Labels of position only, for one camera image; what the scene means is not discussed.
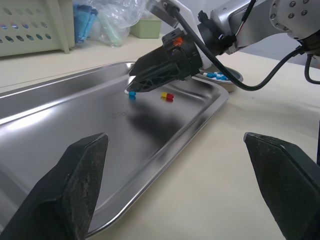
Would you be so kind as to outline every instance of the table surface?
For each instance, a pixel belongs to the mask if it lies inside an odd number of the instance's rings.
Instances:
[[[136,59],[160,39],[129,37],[121,48],[89,42],[59,51],[5,57],[0,92],[90,68]],[[219,59],[256,85],[278,61],[237,52]],[[320,70],[311,69],[320,79]],[[243,137],[273,136],[300,146],[314,161],[320,120],[320,85],[304,66],[287,63],[263,89],[237,89],[172,165],[114,225],[91,240],[283,240],[256,181]]]

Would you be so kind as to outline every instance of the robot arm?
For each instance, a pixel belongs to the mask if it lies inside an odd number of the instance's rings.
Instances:
[[[128,90],[149,92],[173,80],[199,73],[212,63],[234,84],[247,91],[265,86],[280,67],[297,54],[320,56],[320,20],[316,0],[238,0],[213,10],[201,11],[197,26],[192,12],[178,0],[149,0],[150,11],[176,28],[162,38],[163,46],[138,59]],[[287,55],[257,86],[239,82],[216,56],[232,54],[279,33],[287,33],[301,47]]]

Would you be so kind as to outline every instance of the small bowl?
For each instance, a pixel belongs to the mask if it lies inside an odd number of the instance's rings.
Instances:
[[[230,73],[232,73],[233,76],[235,76],[240,82],[243,82],[244,81],[244,78],[242,77],[242,75],[236,71],[236,70],[233,70],[232,68],[229,68],[229,67],[226,67]],[[205,79],[205,80],[209,80],[215,84],[218,84],[220,85],[221,87],[225,88],[229,93],[232,93],[234,92],[236,89],[237,89],[237,86],[234,85],[230,80],[215,80],[215,79],[212,79],[212,78],[209,78],[209,77],[206,77],[206,76],[203,76],[204,73],[214,73],[214,72],[220,72],[220,70],[212,65],[211,67],[207,68],[206,70],[201,70],[200,69],[200,73],[197,74],[196,76],[198,78],[201,78],[201,79]]]

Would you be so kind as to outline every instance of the stainless steel tray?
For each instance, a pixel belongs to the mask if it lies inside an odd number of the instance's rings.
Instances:
[[[166,169],[229,97],[200,78],[130,99],[132,62],[0,94],[0,230],[66,148],[106,132],[109,146],[89,235],[108,227]],[[161,92],[174,94],[172,103]]]

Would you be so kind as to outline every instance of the white wall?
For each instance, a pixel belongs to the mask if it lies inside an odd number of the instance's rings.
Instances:
[[[210,16],[212,9],[218,8],[228,0],[180,0],[186,7],[188,7],[194,15],[197,23],[198,13],[203,10]],[[166,23],[162,23],[161,33],[167,34],[173,30],[172,27]],[[256,44],[248,46],[241,51],[248,54],[258,55],[262,57],[281,60],[288,53],[292,52],[297,46],[298,42],[290,38],[286,33],[270,36]],[[306,55],[298,55],[289,60],[290,63],[304,65],[306,63]],[[312,61],[312,67],[319,67],[320,64],[317,61]]]

